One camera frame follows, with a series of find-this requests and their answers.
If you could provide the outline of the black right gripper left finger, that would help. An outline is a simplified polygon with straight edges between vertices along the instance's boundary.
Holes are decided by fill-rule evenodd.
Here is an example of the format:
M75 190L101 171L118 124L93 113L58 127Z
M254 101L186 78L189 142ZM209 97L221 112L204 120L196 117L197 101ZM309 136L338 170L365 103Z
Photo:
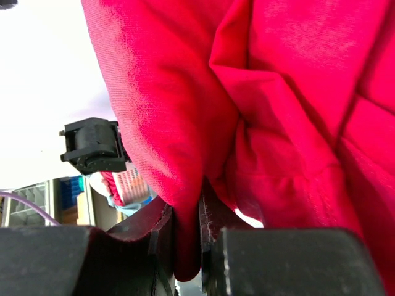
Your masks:
M154 199L108 231L1 229L2 295L173 295L173 210Z

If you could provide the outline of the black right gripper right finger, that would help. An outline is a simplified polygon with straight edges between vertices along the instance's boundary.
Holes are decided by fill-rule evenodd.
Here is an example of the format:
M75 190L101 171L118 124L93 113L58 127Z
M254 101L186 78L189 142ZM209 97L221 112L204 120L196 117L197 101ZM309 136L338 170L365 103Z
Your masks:
M204 182L199 200L207 295L384 295L362 241L342 228L254 228Z

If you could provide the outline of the red t-shirt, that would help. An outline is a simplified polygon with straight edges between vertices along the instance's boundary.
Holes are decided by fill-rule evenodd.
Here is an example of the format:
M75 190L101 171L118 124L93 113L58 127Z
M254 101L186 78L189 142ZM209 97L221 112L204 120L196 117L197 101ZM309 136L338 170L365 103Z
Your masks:
M125 150L200 269L203 179L268 228L344 227L394 294L393 1L83 1Z

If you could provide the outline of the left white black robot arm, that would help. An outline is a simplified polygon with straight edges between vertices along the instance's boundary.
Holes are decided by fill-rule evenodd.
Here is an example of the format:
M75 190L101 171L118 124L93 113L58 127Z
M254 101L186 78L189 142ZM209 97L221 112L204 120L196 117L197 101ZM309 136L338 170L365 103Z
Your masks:
M68 162L82 175L96 172L120 173L127 169L129 157L124 149L119 124L91 117L64 126L62 162Z

